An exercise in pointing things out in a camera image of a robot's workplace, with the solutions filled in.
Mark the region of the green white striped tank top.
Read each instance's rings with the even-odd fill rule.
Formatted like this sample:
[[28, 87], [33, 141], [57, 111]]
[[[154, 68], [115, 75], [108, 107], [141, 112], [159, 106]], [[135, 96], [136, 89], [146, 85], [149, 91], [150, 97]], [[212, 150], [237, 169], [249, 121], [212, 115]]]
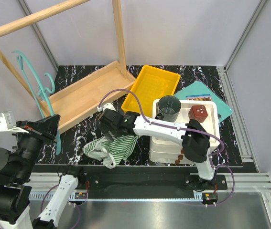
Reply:
[[87, 143], [83, 154], [89, 158], [102, 161], [109, 169], [115, 168], [121, 160], [126, 160], [132, 154], [140, 136], [121, 136], [109, 140], [105, 136]]

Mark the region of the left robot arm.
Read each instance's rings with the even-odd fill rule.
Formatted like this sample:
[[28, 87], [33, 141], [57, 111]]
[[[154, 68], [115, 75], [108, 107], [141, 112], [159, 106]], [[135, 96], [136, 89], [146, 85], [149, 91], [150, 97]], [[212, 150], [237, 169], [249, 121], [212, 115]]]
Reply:
[[58, 188], [42, 213], [30, 219], [30, 176], [37, 157], [46, 144], [56, 141], [60, 115], [39, 121], [14, 120], [12, 112], [0, 113], [0, 132], [16, 136], [13, 151], [0, 147], [0, 229], [55, 229], [75, 189], [86, 183], [84, 170], [67, 166]]

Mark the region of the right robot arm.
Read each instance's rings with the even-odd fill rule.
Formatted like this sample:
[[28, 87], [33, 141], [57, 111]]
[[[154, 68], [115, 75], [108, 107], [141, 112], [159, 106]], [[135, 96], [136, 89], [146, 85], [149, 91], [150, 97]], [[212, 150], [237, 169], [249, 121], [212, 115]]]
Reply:
[[136, 112], [122, 115], [115, 109], [101, 107], [98, 112], [101, 112], [98, 126], [110, 139], [144, 135], [176, 143], [183, 150], [184, 156], [196, 165], [201, 187], [210, 189], [216, 184], [215, 169], [208, 158], [210, 138], [215, 136], [206, 132], [198, 121], [191, 119], [186, 124], [172, 123], [147, 118]]

